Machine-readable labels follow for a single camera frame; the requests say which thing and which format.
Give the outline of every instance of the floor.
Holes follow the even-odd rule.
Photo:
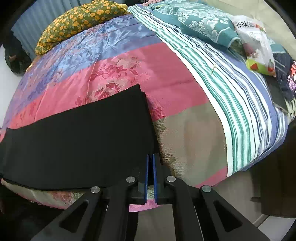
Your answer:
[[[4,58],[4,48],[0,46],[0,127],[2,127],[9,102],[21,80],[7,66]]]
[[[243,214],[252,223],[260,216],[260,203],[251,202],[253,196],[260,196],[260,183],[256,165],[245,172],[237,172],[216,185],[214,190]],[[175,240],[171,205],[139,213],[135,241]]]

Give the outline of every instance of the yellow floral pillow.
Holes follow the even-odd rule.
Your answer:
[[[80,7],[74,7],[56,18],[44,30],[35,48],[35,53],[42,55],[61,41],[83,30],[127,13],[125,4],[105,0],[94,0]]]

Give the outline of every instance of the pink fabric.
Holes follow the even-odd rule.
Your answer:
[[[197,188],[202,187],[203,185],[208,185],[208,186],[214,186],[218,184],[219,182],[223,181],[227,177],[227,167],[219,170],[216,172],[213,176],[205,180],[204,182],[196,185]]]
[[[146,46],[98,61],[62,82],[49,83],[37,99],[12,119],[9,127],[16,129],[31,124],[109,97],[137,83],[147,95],[153,121],[209,101],[175,53],[164,43],[157,43],[153,48]]]

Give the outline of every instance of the green and white stripe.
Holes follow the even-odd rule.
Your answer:
[[[208,96],[224,129],[227,176],[248,165],[284,137],[285,117],[277,112],[279,131],[275,143],[270,143],[272,128],[268,104],[242,70],[210,45],[198,47],[199,40],[189,39],[176,26],[164,23],[149,11],[137,5],[128,10],[180,58]],[[258,79],[265,82],[261,75]]]

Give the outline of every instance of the teal patterned pillow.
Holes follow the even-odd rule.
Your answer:
[[[240,39],[229,14],[196,2],[174,3],[153,10],[164,22],[179,26],[182,33],[229,48]]]

